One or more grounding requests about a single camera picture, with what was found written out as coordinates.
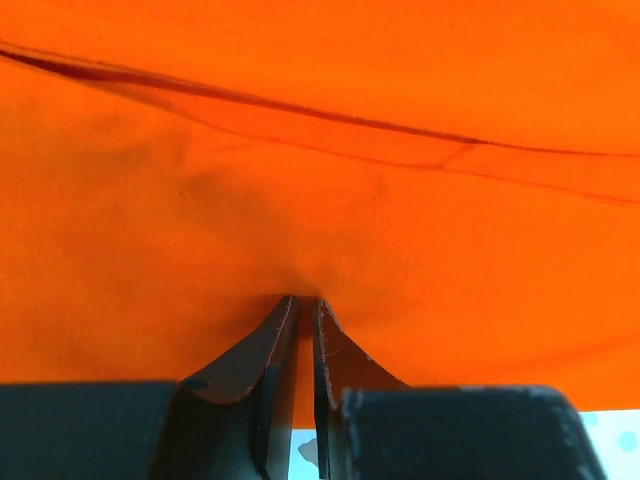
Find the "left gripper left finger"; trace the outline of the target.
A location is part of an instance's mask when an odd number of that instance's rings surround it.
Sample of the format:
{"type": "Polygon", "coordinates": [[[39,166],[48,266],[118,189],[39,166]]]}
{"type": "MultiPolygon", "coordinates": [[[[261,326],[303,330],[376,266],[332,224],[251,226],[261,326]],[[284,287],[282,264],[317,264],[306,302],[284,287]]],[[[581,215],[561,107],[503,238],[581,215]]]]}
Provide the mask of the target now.
{"type": "Polygon", "coordinates": [[[298,305],[282,297],[254,331],[182,382],[182,464],[194,478],[288,476],[298,305]]]}

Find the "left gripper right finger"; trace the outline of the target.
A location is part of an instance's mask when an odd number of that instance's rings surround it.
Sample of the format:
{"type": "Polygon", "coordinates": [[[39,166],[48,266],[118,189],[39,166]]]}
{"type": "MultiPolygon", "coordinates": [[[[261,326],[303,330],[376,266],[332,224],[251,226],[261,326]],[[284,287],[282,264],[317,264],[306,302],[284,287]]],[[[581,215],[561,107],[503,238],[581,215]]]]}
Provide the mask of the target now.
{"type": "Polygon", "coordinates": [[[343,391],[407,390],[409,385],[377,363],[346,334],[327,300],[317,300],[312,312],[319,476],[337,478],[338,417],[343,391]]]}

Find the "orange t shirt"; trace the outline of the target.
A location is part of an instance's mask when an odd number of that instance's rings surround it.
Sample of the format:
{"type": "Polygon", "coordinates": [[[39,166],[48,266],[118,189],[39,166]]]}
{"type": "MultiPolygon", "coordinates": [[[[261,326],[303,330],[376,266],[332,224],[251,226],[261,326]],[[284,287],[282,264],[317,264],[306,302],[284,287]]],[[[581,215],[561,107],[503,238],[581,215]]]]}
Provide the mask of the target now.
{"type": "Polygon", "coordinates": [[[284,294],[637,408],[638,3],[3,2],[2,381],[182,377],[284,294]]]}

